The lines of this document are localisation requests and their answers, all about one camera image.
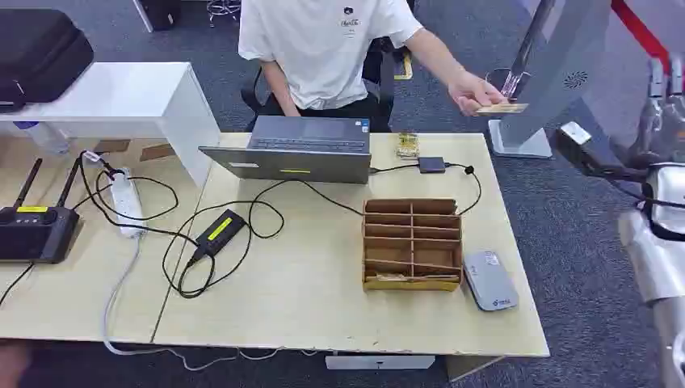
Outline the person's left hand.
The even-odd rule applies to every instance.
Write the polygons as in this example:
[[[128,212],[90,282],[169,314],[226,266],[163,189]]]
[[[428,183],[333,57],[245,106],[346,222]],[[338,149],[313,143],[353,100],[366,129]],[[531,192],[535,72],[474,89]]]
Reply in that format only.
[[[493,85],[466,70],[448,81],[448,93],[465,116],[475,116],[483,107],[508,103]]]

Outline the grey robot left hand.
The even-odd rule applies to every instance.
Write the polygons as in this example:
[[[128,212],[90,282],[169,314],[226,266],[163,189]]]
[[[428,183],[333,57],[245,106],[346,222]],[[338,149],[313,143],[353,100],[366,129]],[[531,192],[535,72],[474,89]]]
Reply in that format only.
[[[31,362],[31,350],[26,344],[1,344],[1,387],[19,387],[21,378]]]

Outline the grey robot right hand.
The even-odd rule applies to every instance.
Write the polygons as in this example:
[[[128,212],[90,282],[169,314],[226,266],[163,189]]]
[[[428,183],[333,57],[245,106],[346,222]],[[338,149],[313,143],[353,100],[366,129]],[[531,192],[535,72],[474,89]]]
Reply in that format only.
[[[683,56],[670,53],[668,65],[665,71],[660,60],[650,61],[647,100],[628,148],[628,164],[634,168],[684,161]]]

